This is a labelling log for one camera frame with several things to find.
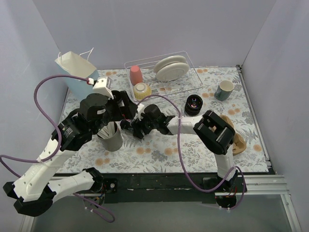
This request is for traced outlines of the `light blue paper bag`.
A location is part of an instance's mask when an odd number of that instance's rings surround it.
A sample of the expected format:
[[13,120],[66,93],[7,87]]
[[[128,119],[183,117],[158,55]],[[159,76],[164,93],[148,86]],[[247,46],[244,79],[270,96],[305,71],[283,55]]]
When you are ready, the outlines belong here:
[[[98,70],[92,63],[89,62],[89,57],[93,49],[94,48],[80,54],[76,54],[72,51],[65,54],[59,52],[57,58],[55,59],[55,63],[61,69],[60,72],[62,74],[97,80],[99,78]],[[85,99],[93,92],[92,86],[88,85],[83,80],[65,77],[64,81],[66,82],[69,90],[79,101]]]

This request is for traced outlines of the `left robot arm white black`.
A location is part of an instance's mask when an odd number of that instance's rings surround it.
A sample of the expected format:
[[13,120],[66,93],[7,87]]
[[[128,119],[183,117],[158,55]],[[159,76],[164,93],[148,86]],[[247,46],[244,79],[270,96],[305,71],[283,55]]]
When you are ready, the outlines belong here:
[[73,193],[102,191],[104,177],[95,168],[53,181],[51,178],[84,144],[92,140],[109,122],[133,119],[137,105],[126,91],[118,91],[110,98],[92,93],[80,102],[54,130],[43,152],[16,181],[3,186],[8,197],[15,199],[14,208],[20,214],[37,217],[53,203]]

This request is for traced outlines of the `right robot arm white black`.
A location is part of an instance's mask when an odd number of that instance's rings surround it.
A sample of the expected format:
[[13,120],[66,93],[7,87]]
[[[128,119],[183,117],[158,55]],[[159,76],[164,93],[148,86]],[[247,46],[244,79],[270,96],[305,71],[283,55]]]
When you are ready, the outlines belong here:
[[167,116],[160,111],[158,106],[151,104],[144,107],[134,119],[122,120],[120,127],[142,139],[153,130],[163,135],[177,135],[180,142],[180,134],[197,135],[206,148],[215,156],[217,165],[217,181],[208,181],[211,189],[220,188],[229,192],[236,186],[238,171],[234,166],[233,143],[235,130],[215,112],[208,110],[202,116],[179,117]]

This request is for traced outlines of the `yellow dotted bowl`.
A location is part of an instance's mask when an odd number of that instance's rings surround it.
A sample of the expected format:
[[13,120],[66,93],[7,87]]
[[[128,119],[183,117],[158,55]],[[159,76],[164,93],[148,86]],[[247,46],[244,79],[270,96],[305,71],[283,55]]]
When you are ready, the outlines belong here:
[[136,100],[142,100],[143,98],[152,94],[151,88],[146,83],[137,83],[133,87],[133,94]]

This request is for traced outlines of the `grey straw holder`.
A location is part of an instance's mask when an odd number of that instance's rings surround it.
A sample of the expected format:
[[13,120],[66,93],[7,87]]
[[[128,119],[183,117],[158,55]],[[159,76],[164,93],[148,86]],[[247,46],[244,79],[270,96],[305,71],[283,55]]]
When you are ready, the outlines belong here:
[[114,124],[115,124],[115,128],[116,128],[116,134],[112,138],[102,139],[101,137],[98,137],[98,139],[102,143],[103,147],[107,151],[111,151],[111,152],[119,150],[123,145],[123,139],[122,139],[122,136],[121,136],[121,133],[120,133],[120,129],[115,122],[114,122]]

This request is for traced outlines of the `pink plastic cup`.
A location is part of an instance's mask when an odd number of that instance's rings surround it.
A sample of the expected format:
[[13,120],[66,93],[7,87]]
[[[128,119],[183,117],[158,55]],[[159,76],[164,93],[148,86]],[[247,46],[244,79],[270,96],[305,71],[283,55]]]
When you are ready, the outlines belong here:
[[130,68],[130,81],[132,85],[136,85],[138,83],[143,82],[143,77],[139,66],[134,65]]

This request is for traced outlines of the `floral table mat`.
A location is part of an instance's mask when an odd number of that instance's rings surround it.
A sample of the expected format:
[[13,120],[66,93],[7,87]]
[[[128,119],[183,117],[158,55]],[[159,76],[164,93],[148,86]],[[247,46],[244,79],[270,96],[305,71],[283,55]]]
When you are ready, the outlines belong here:
[[[246,99],[242,81],[234,67],[201,67],[196,71],[203,83],[196,94],[203,100],[201,112],[213,110],[228,116],[234,128],[247,144],[244,152],[234,157],[234,162],[247,173],[266,173],[267,157],[256,129],[254,118]],[[214,97],[219,83],[229,80],[234,90],[227,100]],[[59,169],[61,174],[79,173],[84,168],[95,167],[103,173],[180,173],[181,164],[188,172],[205,173],[217,170],[214,155],[203,145],[196,135],[162,135],[153,130],[139,140],[122,130],[122,147],[107,151],[99,139],[94,137]]]

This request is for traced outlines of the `front white plate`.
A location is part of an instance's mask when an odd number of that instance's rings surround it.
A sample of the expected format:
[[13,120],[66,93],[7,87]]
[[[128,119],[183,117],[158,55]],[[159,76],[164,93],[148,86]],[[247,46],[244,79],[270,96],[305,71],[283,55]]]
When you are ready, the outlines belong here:
[[155,76],[159,81],[173,81],[184,76],[189,68],[190,66],[187,63],[173,63],[160,69]]

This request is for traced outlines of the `white plate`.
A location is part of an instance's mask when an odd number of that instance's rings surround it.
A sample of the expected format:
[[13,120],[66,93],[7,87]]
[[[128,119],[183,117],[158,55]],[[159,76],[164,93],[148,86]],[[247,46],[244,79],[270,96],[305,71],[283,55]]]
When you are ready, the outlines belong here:
[[184,56],[180,56],[180,55],[169,56],[157,62],[153,68],[153,71],[154,73],[157,73],[160,69],[166,67],[167,65],[173,64],[173,63],[187,63],[187,60]]
[[189,68],[190,66],[187,63],[173,63],[160,69],[155,76],[159,81],[173,81],[184,76]]

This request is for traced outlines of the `rear white plate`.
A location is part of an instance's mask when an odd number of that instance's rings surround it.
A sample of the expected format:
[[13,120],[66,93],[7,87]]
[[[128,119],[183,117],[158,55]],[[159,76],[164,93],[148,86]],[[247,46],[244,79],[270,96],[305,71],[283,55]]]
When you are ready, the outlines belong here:
[[153,68],[153,71],[154,73],[157,73],[160,69],[166,67],[167,65],[173,64],[173,63],[187,63],[187,60],[184,56],[180,56],[180,55],[169,56],[157,62]]

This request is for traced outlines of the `grey blue mug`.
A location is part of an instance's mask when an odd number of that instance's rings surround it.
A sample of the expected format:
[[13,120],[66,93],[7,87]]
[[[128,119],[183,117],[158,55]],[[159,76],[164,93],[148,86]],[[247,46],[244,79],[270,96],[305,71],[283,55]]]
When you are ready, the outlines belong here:
[[228,99],[232,91],[234,90],[234,84],[229,80],[222,80],[214,94],[214,97],[219,101],[225,101]]

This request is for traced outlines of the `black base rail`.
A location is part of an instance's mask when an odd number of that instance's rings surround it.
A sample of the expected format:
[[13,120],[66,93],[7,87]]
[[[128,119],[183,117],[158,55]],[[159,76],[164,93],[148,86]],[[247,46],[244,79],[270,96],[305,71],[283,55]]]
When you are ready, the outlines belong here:
[[216,204],[215,193],[197,190],[183,173],[104,174],[105,203],[200,202]]

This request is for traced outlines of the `aluminium frame rail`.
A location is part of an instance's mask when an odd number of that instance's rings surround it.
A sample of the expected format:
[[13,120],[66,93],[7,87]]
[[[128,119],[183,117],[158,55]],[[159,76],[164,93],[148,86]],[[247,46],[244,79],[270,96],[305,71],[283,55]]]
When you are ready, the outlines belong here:
[[68,196],[39,217],[24,217],[22,232],[300,232],[282,175],[246,174],[247,192],[237,189],[237,208],[200,202],[105,203],[116,220],[90,203]]

